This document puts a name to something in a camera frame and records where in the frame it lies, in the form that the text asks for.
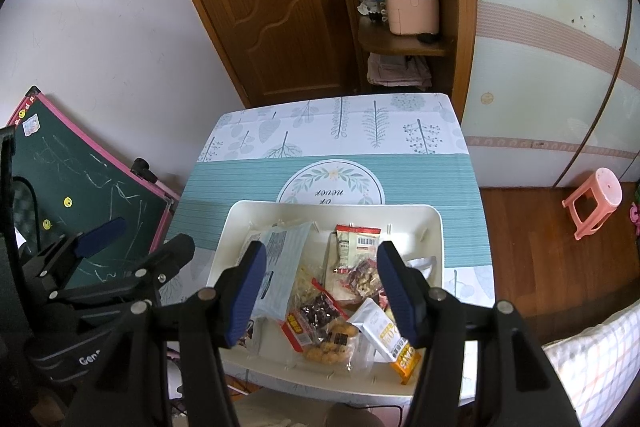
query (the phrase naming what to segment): plastic tray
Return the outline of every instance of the plastic tray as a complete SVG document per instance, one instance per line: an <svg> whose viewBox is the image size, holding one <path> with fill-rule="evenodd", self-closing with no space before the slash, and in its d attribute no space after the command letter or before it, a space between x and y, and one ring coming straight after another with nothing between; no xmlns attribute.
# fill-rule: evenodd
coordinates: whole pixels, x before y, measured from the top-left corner
<svg viewBox="0 0 640 427"><path fill-rule="evenodd" d="M442 219L428 204L290 204L264 201L238 201L229 210L218 249L211 266L207 285L213 286L222 271L236 265L240 249L250 230L268 229L275 224L295 225L313 221L315 226L306 240L301 263L324 274L330 247L335 248L335 225L353 223L382 230L381 241L391 240L403 259L436 256L437 265L430 283L442 286L444 242ZM261 378L249 378L261 385L290 393L306 394L300 386L329 391L316 394L324 399L346 399L353 395L412 395L416 369L409 384L401 385L397 373L387 363L375 363L368 375L347 372L344 368L305 360L289 344L274 321L263 321L258 355L250 355L242 347L221 350L225 367L228 363L242 367Z"/></svg>

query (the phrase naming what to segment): corner shelf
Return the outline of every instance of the corner shelf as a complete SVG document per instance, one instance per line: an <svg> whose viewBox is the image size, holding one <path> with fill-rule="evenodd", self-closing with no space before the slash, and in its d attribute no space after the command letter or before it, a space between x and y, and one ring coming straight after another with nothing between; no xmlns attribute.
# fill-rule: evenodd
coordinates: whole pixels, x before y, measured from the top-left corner
<svg viewBox="0 0 640 427"><path fill-rule="evenodd" d="M442 41L424 44L413 35L394 35L388 27L382 23L374 23L367 17L360 18L358 42L364 51L379 55L447 55L447 46Z"/></svg>

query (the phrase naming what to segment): pink plastic stool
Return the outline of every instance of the pink plastic stool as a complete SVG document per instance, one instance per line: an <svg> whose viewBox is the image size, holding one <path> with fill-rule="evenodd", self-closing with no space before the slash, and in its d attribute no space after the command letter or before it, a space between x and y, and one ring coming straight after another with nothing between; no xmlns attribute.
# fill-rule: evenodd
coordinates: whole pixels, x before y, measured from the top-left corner
<svg viewBox="0 0 640 427"><path fill-rule="evenodd" d="M588 198L595 198L597 206L587 219L580 221L580 217L575 211L575 200L583 194ZM613 172L601 167L589 176L587 181L576 188L574 193L562 202L564 208L569 207L569 214L571 214L571 218L577 228L574 233L576 241L585 235L597 232L607 220L607 217L618 207L620 201L622 201L622 188Z"/></svg>

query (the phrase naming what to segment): pink storage basket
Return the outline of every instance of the pink storage basket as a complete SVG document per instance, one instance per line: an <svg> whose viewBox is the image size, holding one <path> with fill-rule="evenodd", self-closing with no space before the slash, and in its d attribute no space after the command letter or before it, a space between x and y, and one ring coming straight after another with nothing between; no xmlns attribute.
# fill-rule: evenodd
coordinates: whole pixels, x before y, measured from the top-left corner
<svg viewBox="0 0 640 427"><path fill-rule="evenodd" d="M395 35L437 34L440 31L439 0L385 0L389 30Z"/></svg>

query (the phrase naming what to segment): chalkboard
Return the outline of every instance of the chalkboard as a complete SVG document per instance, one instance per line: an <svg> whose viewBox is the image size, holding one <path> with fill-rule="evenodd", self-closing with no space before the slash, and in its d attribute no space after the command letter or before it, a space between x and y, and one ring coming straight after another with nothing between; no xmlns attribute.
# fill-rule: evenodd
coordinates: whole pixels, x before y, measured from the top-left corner
<svg viewBox="0 0 640 427"><path fill-rule="evenodd" d="M82 261L68 288L122 277L159 246L172 203L162 190L136 178L35 87L10 124L16 125L13 173L33 185L43 247L114 217L127 221L124 236Z"/></svg>

